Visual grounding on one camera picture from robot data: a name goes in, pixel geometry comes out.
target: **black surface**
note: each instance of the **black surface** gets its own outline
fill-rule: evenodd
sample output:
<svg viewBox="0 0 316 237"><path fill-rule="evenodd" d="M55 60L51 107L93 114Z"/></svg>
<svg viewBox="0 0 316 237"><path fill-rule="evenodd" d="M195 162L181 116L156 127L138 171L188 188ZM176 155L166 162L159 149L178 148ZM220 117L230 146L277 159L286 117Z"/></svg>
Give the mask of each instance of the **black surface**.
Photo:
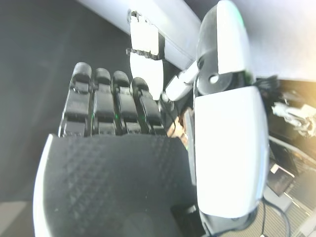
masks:
<svg viewBox="0 0 316 237"><path fill-rule="evenodd" d="M196 202L187 151L165 136L53 137L43 179L52 237L181 237L171 208Z"/></svg>
<svg viewBox="0 0 316 237"><path fill-rule="evenodd" d="M77 62L122 70L130 37L74 0L0 1L0 201L31 200Z"/></svg>

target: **dark floor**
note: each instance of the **dark floor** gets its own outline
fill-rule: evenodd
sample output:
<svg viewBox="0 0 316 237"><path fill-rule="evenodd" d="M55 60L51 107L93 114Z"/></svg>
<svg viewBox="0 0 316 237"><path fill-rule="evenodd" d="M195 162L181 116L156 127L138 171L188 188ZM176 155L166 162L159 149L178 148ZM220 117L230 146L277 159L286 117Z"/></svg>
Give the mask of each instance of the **dark floor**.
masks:
<svg viewBox="0 0 316 237"><path fill-rule="evenodd" d="M0 202L32 200L74 65L131 76L130 38L74 0L0 1Z"/></svg>

